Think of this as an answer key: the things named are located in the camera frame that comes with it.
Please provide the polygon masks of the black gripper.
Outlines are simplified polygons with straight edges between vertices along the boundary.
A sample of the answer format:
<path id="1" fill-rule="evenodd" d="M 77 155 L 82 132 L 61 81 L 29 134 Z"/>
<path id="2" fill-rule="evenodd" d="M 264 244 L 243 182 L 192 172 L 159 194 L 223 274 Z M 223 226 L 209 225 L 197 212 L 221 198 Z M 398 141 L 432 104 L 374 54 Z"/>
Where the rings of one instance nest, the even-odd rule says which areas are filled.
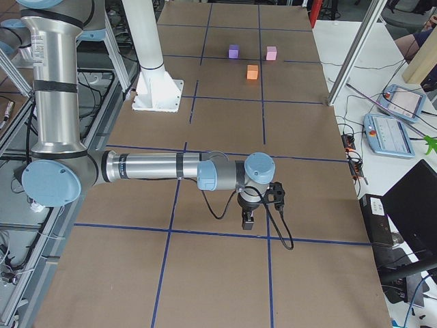
<path id="1" fill-rule="evenodd" d="M 266 190 L 245 187 L 238 190 L 238 204 L 242 209 L 242 229 L 252 230 L 254 225 L 253 211 L 262 204 Z"/>

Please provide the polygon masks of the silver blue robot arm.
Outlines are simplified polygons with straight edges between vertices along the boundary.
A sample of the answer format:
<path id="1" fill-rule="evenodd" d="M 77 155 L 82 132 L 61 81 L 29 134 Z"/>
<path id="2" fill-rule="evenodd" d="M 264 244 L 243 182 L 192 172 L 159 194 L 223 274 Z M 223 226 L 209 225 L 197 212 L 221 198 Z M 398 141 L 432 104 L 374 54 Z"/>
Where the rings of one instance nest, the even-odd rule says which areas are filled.
<path id="1" fill-rule="evenodd" d="M 221 152 L 118 154 L 91 151 L 79 131 L 77 38 L 105 31 L 103 1 L 21 1 L 22 22 L 31 33 L 38 142 L 23 171 L 25 193 L 46 207 L 75 201 L 94 185 L 119 179 L 195 181 L 201 191 L 230 190 L 242 209 L 242 227 L 253 211 L 283 208 L 283 191 L 272 179 L 275 164 L 262 152 L 232 161 Z"/>

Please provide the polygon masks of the second grey robot arm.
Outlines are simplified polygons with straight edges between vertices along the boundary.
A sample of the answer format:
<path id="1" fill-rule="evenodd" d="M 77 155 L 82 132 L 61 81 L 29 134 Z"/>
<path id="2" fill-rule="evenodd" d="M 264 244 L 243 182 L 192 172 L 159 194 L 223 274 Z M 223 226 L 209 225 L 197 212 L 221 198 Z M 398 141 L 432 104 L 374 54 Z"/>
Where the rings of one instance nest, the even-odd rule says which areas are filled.
<path id="1" fill-rule="evenodd" d="M 26 64 L 32 63 L 31 33 L 21 19 L 1 22 L 1 50 L 10 59 L 18 56 Z"/>

